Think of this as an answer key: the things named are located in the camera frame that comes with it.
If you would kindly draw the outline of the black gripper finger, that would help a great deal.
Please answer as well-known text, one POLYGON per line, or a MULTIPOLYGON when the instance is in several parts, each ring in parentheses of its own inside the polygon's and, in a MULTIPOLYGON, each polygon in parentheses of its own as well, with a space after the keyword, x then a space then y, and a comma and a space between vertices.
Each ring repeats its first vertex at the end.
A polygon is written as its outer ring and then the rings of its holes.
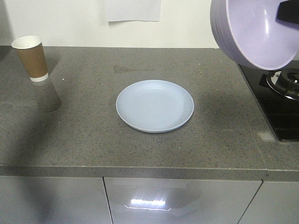
POLYGON ((278 6, 277 19, 290 23, 299 22, 299 1, 286 0, 278 6))

